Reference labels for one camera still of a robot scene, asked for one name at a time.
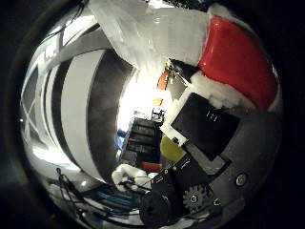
dark background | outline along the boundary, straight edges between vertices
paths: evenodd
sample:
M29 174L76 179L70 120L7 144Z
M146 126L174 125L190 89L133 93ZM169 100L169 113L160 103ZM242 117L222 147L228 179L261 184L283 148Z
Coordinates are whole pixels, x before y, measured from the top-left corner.
M17 118L18 90L39 31L69 8L69 0L0 1L1 228L77 228L39 192L27 169ZM275 167L258 196L225 228L305 228L305 16L303 1L227 0L249 22L278 69L285 125Z

yellow object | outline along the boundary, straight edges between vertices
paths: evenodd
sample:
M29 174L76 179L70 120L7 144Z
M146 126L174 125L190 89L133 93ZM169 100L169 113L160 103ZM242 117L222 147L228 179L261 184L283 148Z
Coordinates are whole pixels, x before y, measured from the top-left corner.
M160 143L160 151L163 157L173 162L177 162L184 156L184 151L168 137L163 136Z

black gear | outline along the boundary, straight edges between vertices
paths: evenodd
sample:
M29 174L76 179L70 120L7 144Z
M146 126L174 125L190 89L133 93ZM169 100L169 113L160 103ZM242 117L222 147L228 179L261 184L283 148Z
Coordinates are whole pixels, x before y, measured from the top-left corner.
M203 200L207 192L201 185L190 187L189 191L184 191L183 204L191 213L198 212L203 206Z

white stripe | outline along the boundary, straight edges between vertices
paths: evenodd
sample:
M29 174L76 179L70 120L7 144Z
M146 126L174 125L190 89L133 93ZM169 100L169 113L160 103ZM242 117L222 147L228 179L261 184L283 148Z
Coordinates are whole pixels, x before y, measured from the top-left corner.
M61 97L63 131L71 153L86 173L99 179L102 178L92 160L88 142L87 108L95 71L104 52L88 52L73 59Z

cable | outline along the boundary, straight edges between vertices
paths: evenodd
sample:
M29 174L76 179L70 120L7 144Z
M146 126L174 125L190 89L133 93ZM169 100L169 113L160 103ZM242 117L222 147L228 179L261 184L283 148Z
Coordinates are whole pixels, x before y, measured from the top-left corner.
M112 224L114 224L116 226L120 226L120 227L126 227L126 228L146 228L145 225L127 224L127 223L124 223L124 222L119 222L119 221L116 221L116 220L113 220L113 219L105 218L102 215L100 215L99 217L102 218L106 222L112 223Z
M75 15L73 16L72 20L70 21L70 23L67 25L65 24L60 30L55 31L53 33L48 34L43 41L40 42L39 45L45 43L47 40L50 40L51 38L53 38L55 35L57 35L58 33L64 31L69 25L71 25L82 13L83 10L85 8L85 3L83 1L81 1L79 3L79 8L77 9L77 12L75 13Z
M86 211L84 211L83 209L80 209L76 206L76 204L75 204L75 202L72 199L71 194L70 194L71 189L73 189L73 191L76 191L76 192L78 192L78 191L73 187L73 184L69 181L68 177L61 174L61 170L59 168L57 168L56 171L58 173L59 187L60 187L60 192L61 192L63 200L65 200L65 202L67 203L67 206L69 206L69 208L71 208L71 206L69 205L69 203L67 202L67 200L64 197L63 190L62 190L63 187L64 187L64 189L67 192L67 194L69 196L69 199L70 199L70 201L71 201L71 203L73 204L73 207L74 207L74 209L71 209L71 211L74 212L76 214L76 216L79 217L79 219L81 219L82 221L85 220L84 221L85 224L88 224L88 223L86 223L87 220L84 219L84 217L82 216L82 213L84 213ZM77 198L80 197L79 194L77 194L77 193L74 193L74 194ZM117 226L122 226L122 227L127 227L127 228L146 228L144 225L133 225L133 224L119 222L119 221L116 221L114 219L110 219L110 217L114 217L114 214L112 212L99 209L99 208L89 204L82 197L80 199L83 200L84 203L87 203L88 205L97 209L98 211L104 212L106 214L110 214L110 216L103 216L99 212L94 212L96 215L98 215L104 221L107 221L107 222L112 223L112 224L117 225Z

